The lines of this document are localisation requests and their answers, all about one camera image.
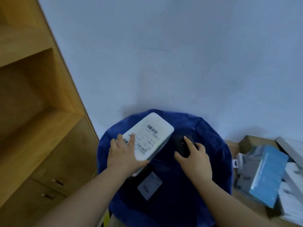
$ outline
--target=cabinet handle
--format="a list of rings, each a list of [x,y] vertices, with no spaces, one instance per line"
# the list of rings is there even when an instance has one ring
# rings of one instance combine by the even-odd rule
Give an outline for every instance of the cabinet handle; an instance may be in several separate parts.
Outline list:
[[[60,185],[60,186],[63,186],[63,185],[64,185],[62,182],[60,182],[60,181],[58,181],[58,180],[56,180],[56,179],[53,179],[52,181],[55,182],[55,183],[57,183],[57,184]]]
[[[43,197],[45,197],[47,199],[50,199],[50,200],[54,199],[53,197],[51,197],[50,195],[47,195],[45,193],[41,194],[41,196],[43,196]]]

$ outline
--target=drawer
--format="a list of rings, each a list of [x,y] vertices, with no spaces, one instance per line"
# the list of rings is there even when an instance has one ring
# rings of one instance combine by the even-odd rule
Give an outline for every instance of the drawer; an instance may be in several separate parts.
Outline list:
[[[96,171],[98,142],[87,121],[82,118],[31,177],[66,196],[92,178]]]
[[[65,196],[62,194],[33,179],[27,179],[0,207],[0,226],[32,226],[63,199]]]

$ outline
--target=human arm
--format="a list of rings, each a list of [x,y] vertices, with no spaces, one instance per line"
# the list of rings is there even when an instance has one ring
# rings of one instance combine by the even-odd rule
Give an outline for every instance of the human arm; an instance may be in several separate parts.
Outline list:
[[[218,227],[274,226],[216,185],[212,180],[211,165],[205,147],[196,143],[198,151],[188,138],[184,137],[184,140],[190,150],[190,156],[183,158],[175,152],[175,159],[201,195]]]
[[[109,202],[124,181],[148,161],[137,161],[134,156],[135,134],[128,146],[121,134],[111,141],[107,168],[92,181],[65,199],[46,214],[36,227],[95,227],[104,215]]]

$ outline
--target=blue bin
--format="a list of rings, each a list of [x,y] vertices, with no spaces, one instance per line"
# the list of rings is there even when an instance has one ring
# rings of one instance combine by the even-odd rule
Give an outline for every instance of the blue bin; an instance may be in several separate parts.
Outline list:
[[[111,139],[123,134],[148,114],[155,112],[175,131],[174,134],[189,134],[201,143],[209,155],[213,181],[227,193],[232,189],[232,156],[225,141],[201,117],[187,113],[151,109],[133,114],[109,128],[101,137],[98,147],[98,173],[106,169]],[[127,180],[109,204],[109,210],[128,227],[159,226],[213,226],[214,219],[203,199],[174,159],[176,147],[170,139],[149,163],[153,172],[162,180],[162,185],[146,201]]]

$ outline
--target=floor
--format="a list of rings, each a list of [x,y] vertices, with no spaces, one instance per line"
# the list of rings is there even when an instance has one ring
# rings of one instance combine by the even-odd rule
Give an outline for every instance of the floor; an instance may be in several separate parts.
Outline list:
[[[231,141],[226,141],[226,143],[229,146],[229,150],[232,154],[233,159],[235,159],[236,154],[240,152],[239,144],[231,142]],[[263,205],[258,204],[258,203],[254,202],[252,200],[249,200],[248,198],[244,197],[242,194],[237,192],[235,189],[233,189],[232,195],[236,199],[238,199],[240,202],[242,202],[244,205],[246,205],[247,207],[252,209],[255,213],[257,213],[260,216],[265,217],[265,218],[268,219],[266,209]],[[98,227],[102,226],[102,221],[103,221],[103,219],[101,220]],[[288,221],[285,221],[285,220],[283,220],[279,217],[273,218],[273,219],[271,219],[271,221],[273,223],[275,223],[277,226],[281,226],[281,227],[296,227],[296,226],[298,226],[298,225],[295,225],[295,224],[290,223]],[[119,222],[118,219],[116,219],[114,217],[114,215],[112,215],[109,222],[106,221],[106,223],[103,225],[103,227],[126,227],[126,226],[123,225],[121,222]]]

